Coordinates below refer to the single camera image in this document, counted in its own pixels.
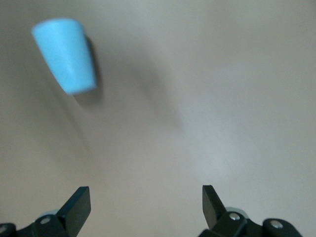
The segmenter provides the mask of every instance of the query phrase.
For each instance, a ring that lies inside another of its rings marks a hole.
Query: light blue plastic cup
[[[33,37],[59,85],[67,94],[96,88],[88,42],[80,22],[51,19],[32,28]]]

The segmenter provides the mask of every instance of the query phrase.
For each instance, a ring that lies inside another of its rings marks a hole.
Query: screw head
[[[7,226],[6,226],[6,225],[1,226],[1,227],[0,227],[0,234],[3,233],[3,232],[5,232],[6,229],[7,229]]]
[[[283,225],[281,224],[281,222],[277,221],[277,220],[270,221],[270,224],[276,229],[282,229],[283,228]]]
[[[234,221],[238,221],[240,220],[240,216],[237,213],[232,212],[231,214],[229,214],[229,217],[234,220]]]
[[[49,217],[49,216],[46,216],[44,219],[42,219],[42,220],[40,221],[40,223],[41,223],[42,225],[44,225],[44,224],[48,223],[49,221],[50,221],[50,217]]]

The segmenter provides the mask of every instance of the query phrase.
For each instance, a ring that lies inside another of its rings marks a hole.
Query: gray surface
[[[100,90],[67,96],[31,36],[81,21]],[[79,236],[188,236],[201,189],[315,236],[314,1],[1,1],[0,222],[89,185]]]

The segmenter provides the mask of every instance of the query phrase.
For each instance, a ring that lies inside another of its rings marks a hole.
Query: screw
[[[229,217],[234,220],[234,221],[238,221],[240,220],[240,216],[237,213],[232,212],[231,214],[229,214]]]
[[[40,221],[40,223],[41,223],[42,225],[44,225],[44,224],[48,223],[49,221],[50,221],[50,217],[47,216],[47,217],[45,217],[44,219],[42,219],[42,220]]]
[[[2,234],[3,232],[5,232],[7,229],[7,226],[6,225],[3,225],[0,227],[0,234]]]
[[[282,229],[283,228],[283,225],[281,224],[281,222],[277,221],[277,220],[270,221],[270,224],[276,229]]]

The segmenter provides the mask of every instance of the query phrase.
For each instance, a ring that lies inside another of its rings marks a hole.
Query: cup
[[[55,79],[67,94],[96,88],[87,38],[80,22],[61,18],[38,23],[33,37]]]

